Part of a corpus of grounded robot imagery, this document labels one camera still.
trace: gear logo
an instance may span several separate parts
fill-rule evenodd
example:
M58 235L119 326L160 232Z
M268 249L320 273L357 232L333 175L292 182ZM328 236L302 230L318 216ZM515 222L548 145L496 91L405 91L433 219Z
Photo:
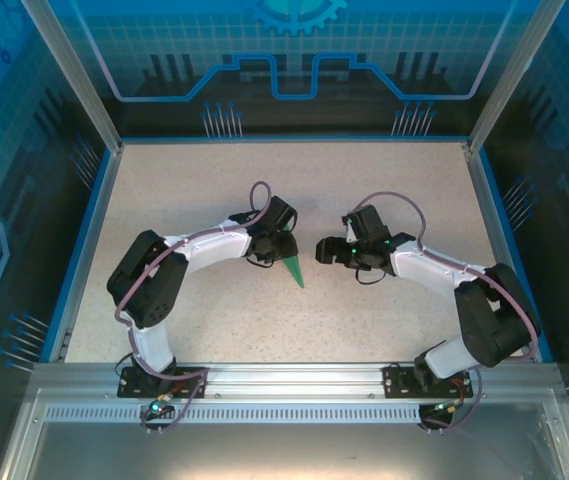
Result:
M0 45L6 49L24 29L19 0L0 0Z
M253 12L253 20L275 28L278 35L289 32L306 35L324 28L327 20L335 20L337 11L346 7L345 0L246 0Z

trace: glass panel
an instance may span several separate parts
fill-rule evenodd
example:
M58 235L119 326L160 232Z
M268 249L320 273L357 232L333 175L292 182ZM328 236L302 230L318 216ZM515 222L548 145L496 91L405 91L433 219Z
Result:
M486 151L506 206L507 235L569 385L569 0Z
M465 429L181 425L149 437L137 425L47 424L28 478L563 478L537 407L483 406Z
M537 3L52 5L120 133L218 137L466 135Z
M103 154L21 4L0 2L0 458Z

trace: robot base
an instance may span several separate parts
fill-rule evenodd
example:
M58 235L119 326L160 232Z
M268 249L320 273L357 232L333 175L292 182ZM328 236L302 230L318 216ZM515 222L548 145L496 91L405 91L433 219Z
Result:
M433 400L433 403L437 403L439 399L457 399L460 398L460 391L450 381L453 379L460 380L464 385L462 389L464 399L473 396L473 387L468 373L456 373L448 379L429 385L425 391L415 376L414 367L402 367L397 363L392 363L389 367L382 369L382 379L386 398L423 398Z
M185 375L201 370L201 367L169 367L167 375ZM171 392L173 398L189 398L196 387L198 378L171 382L159 380L148 375L138 366L125 367L120 375L120 383L117 389L118 398L149 398L155 399L159 395ZM206 384L200 387L195 398L204 398Z

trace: speckled work surface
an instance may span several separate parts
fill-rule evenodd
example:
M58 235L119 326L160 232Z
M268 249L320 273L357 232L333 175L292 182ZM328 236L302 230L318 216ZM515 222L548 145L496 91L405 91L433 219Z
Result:
M249 210L249 188L260 179L299 212L295 236L306 288L281 263L264 270L242 259L188 276L167 319L179 361L412 360L459 333L454 306L424 287L391 277L363 287L353 270L321 265L314 255L320 238L343 234L342 215L385 189L422 207L427 246L494 263L460 145L127 145L66 361L114 362L129 352L106 281L141 231L176 235L216 225ZM417 233L409 206L374 203L392 233Z

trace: robotic arm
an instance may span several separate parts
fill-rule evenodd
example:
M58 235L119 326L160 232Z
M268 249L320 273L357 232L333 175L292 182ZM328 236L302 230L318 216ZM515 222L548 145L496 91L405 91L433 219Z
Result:
M508 266L468 265L425 249L420 239L406 233L391 235L372 205L356 208L342 221L346 238L322 239L316 248L318 262L341 263L355 269L356 275L359 271L379 269L384 275L420 283L457 306L461 335L415 359L414 374L424 392L478 364L494 367L531 342L525 321L494 288L495 283L526 312L539 335L539 320Z
M155 372L173 373L175 357L164 320L175 305L186 275L230 258L255 256L263 266L270 266L277 260L297 255L295 238L286 230L291 219L297 218L297 212L274 196L259 221L244 228L257 213L232 215L217 227L199 234L161 237L148 230L135 239L107 283L116 305L153 260L182 243L173 248L135 290L122 313L131 322L132 342L137 347L134 359L138 364L143 362Z

